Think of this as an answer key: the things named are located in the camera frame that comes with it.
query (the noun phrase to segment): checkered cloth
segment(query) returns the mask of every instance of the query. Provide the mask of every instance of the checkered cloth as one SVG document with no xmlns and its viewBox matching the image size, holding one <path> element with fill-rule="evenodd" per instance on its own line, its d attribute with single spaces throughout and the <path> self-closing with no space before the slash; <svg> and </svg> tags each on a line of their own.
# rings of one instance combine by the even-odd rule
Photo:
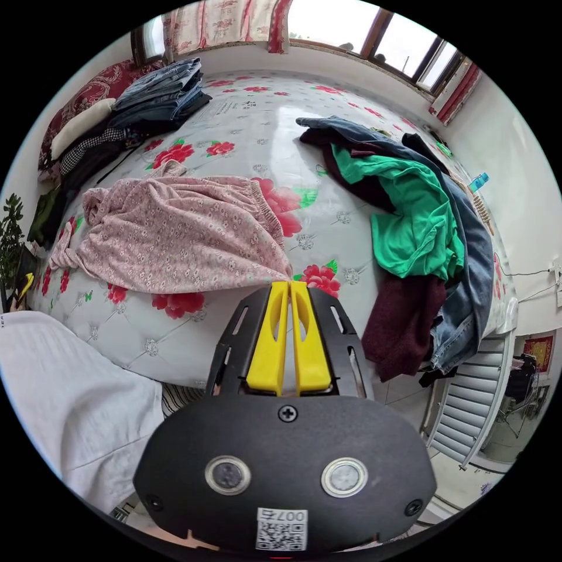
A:
<svg viewBox="0 0 562 562">
<path fill-rule="evenodd" d="M 70 173 L 90 148 L 102 145 L 106 142 L 124 141 L 127 138 L 126 129 L 106 129 L 103 134 L 84 139 L 76 146 L 67 150 L 60 159 L 60 173 L 62 176 Z"/>
</svg>

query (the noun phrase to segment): dark red cloth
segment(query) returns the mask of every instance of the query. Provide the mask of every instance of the dark red cloth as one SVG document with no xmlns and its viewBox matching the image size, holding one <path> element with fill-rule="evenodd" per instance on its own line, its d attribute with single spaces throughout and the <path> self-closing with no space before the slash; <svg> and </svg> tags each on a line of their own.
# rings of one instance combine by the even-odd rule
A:
<svg viewBox="0 0 562 562">
<path fill-rule="evenodd" d="M 431 326 L 445 297 L 445 285 L 435 275 L 401 279 L 387 274 L 361 340 L 382 382 L 417 373 L 430 349 Z"/>
<path fill-rule="evenodd" d="M 370 145 L 367 142 L 356 143 L 347 140 L 333 129 L 307 129 L 300 136 L 300 140 L 308 145 L 318 146 L 322 150 L 326 169 L 347 191 L 366 203 L 370 203 L 389 213 L 393 213 L 396 210 L 376 176 L 366 176 L 357 183 L 347 183 L 340 174 L 340 169 L 335 161 L 331 146 L 335 144 L 345 148 L 349 150 L 350 154 L 352 154 L 352 150 L 362 150 L 364 156 L 382 154 L 375 145 Z"/>
<path fill-rule="evenodd" d="M 48 177 L 55 179 L 57 177 L 56 174 L 51 176 L 52 170 L 48 155 L 50 154 L 53 139 L 70 119 L 76 117 L 76 115 L 82 113 L 99 100 L 118 98 L 135 80 L 163 66 L 164 63 L 162 61 L 156 61 L 142 68 L 137 68 L 133 59 L 127 59 L 108 66 L 82 86 L 64 107 L 57 111 L 47 127 L 39 153 L 39 179 L 43 180 Z"/>
</svg>

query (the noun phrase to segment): floral bedsheet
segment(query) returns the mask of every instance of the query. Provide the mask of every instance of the floral bedsheet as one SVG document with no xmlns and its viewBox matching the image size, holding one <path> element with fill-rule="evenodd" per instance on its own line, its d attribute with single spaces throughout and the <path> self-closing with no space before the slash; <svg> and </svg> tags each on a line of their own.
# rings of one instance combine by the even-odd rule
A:
<svg viewBox="0 0 562 562">
<path fill-rule="evenodd" d="M 405 132 L 417 132 L 464 180 L 469 179 L 466 172 L 437 149 L 421 122 L 345 84 L 264 70 L 214 75 L 206 79 L 204 89 L 214 98 L 207 106 L 178 131 L 147 141 L 99 185 L 143 177 L 169 159 L 182 162 L 191 176 L 257 179 L 283 227 L 294 278 L 338 297 L 362 334 L 382 278 L 373 258 L 369 219 L 381 211 L 328 176 L 320 151 L 299 141 L 304 129 L 295 119 L 335 114 L 383 129 L 397 141 Z M 111 167 L 90 179 L 83 192 Z M 71 247 L 76 248 L 87 232 L 81 198 L 71 205 L 61 228 L 68 220 L 74 232 Z M 505 256 L 497 232 L 494 244 L 500 257 Z M 501 275 L 499 268 L 496 275 Z M 512 284 L 497 279 L 496 286 L 486 333 L 505 324 L 511 297 Z M 228 319 L 253 290 L 138 293 L 94 280 L 81 270 L 51 271 L 43 261 L 29 303 L 117 365 L 162 382 L 203 387 Z M 291 338 L 285 370 L 285 388 L 290 392 Z"/>
</svg>

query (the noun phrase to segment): yellow object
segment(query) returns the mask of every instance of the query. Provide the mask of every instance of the yellow object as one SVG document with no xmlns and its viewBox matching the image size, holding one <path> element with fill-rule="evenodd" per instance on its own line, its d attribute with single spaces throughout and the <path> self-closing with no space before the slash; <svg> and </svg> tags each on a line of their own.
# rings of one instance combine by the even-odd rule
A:
<svg viewBox="0 0 562 562">
<path fill-rule="evenodd" d="M 28 292 L 28 289 L 33 284 L 34 275 L 32 273 L 26 273 L 25 279 L 26 279 L 26 282 L 25 282 L 25 285 L 23 286 L 22 290 L 19 292 L 18 300 L 21 300 L 23 298 L 23 295 L 25 295 L 25 293 Z"/>
<path fill-rule="evenodd" d="M 300 396 L 303 392 L 327 390 L 330 388 L 331 375 L 306 283 L 291 282 L 291 306 L 297 394 Z M 303 340 L 300 322 L 306 331 Z"/>
<path fill-rule="evenodd" d="M 289 283 L 275 281 L 271 285 L 268 306 L 246 382 L 252 389 L 275 392 L 276 396 L 281 396 L 287 343 Z M 277 339 L 275 339 L 277 323 L 279 323 L 279 328 L 277 329 Z"/>
</svg>

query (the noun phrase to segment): wall outlet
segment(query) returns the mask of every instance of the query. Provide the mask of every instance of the wall outlet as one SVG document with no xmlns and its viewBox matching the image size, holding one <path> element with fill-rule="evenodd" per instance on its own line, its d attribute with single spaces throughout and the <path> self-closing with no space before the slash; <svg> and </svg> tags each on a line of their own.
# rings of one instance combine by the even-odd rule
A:
<svg viewBox="0 0 562 562">
<path fill-rule="evenodd" d="M 562 260 L 556 256 L 549 266 L 549 272 L 554 273 L 554 282 L 558 287 L 562 286 Z"/>
</svg>

